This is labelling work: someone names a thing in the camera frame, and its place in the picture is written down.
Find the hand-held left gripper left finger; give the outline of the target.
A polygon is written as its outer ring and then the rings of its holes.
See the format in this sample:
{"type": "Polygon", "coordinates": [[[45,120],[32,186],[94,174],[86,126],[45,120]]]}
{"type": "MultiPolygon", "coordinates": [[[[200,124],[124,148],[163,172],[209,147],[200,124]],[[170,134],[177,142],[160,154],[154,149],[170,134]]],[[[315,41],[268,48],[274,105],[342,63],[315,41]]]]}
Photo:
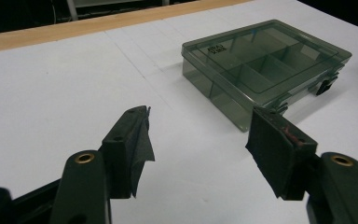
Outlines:
{"type": "Polygon", "coordinates": [[[149,137],[149,114],[146,105],[128,109],[102,141],[111,199],[135,197],[145,163],[155,160],[149,137]]]}

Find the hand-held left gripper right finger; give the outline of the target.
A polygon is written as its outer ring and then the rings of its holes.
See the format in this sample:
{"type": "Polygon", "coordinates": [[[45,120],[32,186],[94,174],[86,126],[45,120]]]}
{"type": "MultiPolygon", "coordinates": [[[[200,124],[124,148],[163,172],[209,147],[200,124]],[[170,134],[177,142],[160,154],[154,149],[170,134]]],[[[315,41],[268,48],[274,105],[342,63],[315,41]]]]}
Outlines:
{"type": "Polygon", "coordinates": [[[301,201],[306,191],[305,166],[318,143],[281,114],[263,107],[253,109],[246,148],[275,196],[301,201]]]}

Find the grey translucent compartment box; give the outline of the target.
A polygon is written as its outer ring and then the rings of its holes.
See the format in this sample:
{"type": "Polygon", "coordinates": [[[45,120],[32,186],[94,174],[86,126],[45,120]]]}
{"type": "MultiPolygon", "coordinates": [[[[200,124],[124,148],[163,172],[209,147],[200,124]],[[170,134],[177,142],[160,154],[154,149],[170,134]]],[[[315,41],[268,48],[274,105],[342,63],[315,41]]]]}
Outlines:
{"type": "Polygon", "coordinates": [[[305,95],[329,90],[351,53],[269,20],[186,42],[182,56],[183,76],[247,132],[254,107],[283,114],[305,95]]]}

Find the white board sheet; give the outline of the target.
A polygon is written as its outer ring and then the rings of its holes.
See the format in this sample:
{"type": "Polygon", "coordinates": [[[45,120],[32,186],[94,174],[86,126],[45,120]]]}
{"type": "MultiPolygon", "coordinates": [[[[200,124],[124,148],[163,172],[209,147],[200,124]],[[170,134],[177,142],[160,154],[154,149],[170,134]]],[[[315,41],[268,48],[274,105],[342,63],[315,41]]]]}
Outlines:
{"type": "Polygon", "coordinates": [[[0,187],[19,197],[59,178],[125,110],[148,105],[156,158],[136,197],[113,202],[115,224],[308,224],[302,202],[275,197],[246,134],[182,74],[186,41],[271,19],[350,52],[331,89],[286,117],[320,152],[358,160],[358,27],[297,0],[254,0],[0,51],[0,187]]]}

